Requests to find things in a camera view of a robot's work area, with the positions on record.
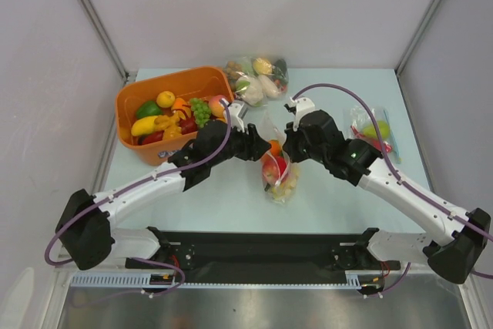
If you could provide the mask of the fake orange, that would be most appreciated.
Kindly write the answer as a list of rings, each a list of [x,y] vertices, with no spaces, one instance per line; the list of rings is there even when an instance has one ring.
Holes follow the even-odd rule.
[[[280,142],[277,139],[272,139],[269,141],[270,144],[270,154],[272,156],[282,156],[283,150]]]

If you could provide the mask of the red fake apple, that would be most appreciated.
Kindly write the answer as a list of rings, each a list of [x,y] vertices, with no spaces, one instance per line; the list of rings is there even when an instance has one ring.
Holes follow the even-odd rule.
[[[262,165],[263,180],[271,186],[278,185],[287,169],[287,162],[283,157],[268,156]]]

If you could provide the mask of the zip bag of fruit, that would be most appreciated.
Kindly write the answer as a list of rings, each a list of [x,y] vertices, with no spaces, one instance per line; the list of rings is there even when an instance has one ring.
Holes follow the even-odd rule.
[[[286,135],[274,125],[268,112],[260,121],[259,133],[270,144],[260,159],[263,190],[272,202],[286,203],[297,188],[299,166],[283,150]]]

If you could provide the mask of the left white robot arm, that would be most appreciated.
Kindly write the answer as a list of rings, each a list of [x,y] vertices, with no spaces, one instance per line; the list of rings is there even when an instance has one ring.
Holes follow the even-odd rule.
[[[198,185],[222,162],[233,157],[257,161],[269,149],[253,124],[241,130],[221,121],[208,123],[195,139],[140,179],[94,195],[84,189],[74,192],[55,228],[55,238],[80,270],[121,258],[162,267],[169,260],[163,234],[152,227],[121,229],[121,222],[156,200]]]

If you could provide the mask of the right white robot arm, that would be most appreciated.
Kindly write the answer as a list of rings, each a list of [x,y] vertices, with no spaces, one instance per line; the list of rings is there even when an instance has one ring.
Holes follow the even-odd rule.
[[[412,183],[382,152],[361,139],[346,139],[323,110],[290,107],[283,150],[294,163],[311,159],[335,178],[378,196],[413,220],[422,233],[364,233],[356,261],[373,268],[381,261],[426,264],[438,276],[463,284],[487,244],[491,218],[477,208],[467,211]]]

